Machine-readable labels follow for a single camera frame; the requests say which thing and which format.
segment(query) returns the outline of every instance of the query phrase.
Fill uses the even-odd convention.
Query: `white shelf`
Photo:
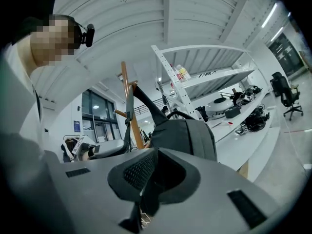
[[[260,146],[250,157],[248,162],[248,180],[251,182],[255,181],[255,179],[262,172],[265,165],[268,163],[268,160],[276,145],[279,132],[280,127],[270,128]]]
[[[220,141],[226,135],[234,131],[238,127],[238,125],[242,123],[259,104],[261,104],[261,101],[266,95],[266,93],[267,91],[262,90],[261,93],[255,95],[254,101],[248,103],[247,105],[242,106],[242,108],[240,109],[240,114],[234,118],[227,119],[223,117],[207,121],[206,124],[211,128],[214,134],[215,141],[216,142]]]
[[[218,162],[237,171],[252,157],[270,130],[276,107],[271,107],[266,110],[267,112],[270,112],[270,118],[266,121],[266,125],[262,130],[253,133],[247,132],[241,136],[233,132],[216,144]]]
[[[182,82],[182,87],[185,89],[190,100],[194,100],[199,97],[220,91],[224,88],[233,86],[247,77],[253,71],[253,68],[248,68],[217,72],[212,75],[207,75],[200,78],[192,78],[188,81]]]

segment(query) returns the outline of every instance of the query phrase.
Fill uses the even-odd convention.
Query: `railing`
[[[156,105],[156,107],[158,107],[159,109],[162,109],[163,106],[165,105],[165,104],[163,103],[163,101],[162,101],[162,98],[157,99],[157,100],[154,100],[153,103],[154,103],[154,104]],[[143,114],[143,113],[149,112],[150,110],[148,109],[147,106],[142,105],[142,106],[136,107],[136,108],[134,109],[134,111],[135,111],[135,114],[136,114],[136,116],[137,116],[137,115],[141,115],[141,114]]]

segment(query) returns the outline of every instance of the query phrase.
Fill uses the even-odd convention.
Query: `white shirt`
[[[1,53],[0,79],[0,133],[18,134],[35,142],[42,150],[44,128],[35,89],[21,63],[16,44],[9,45]]]

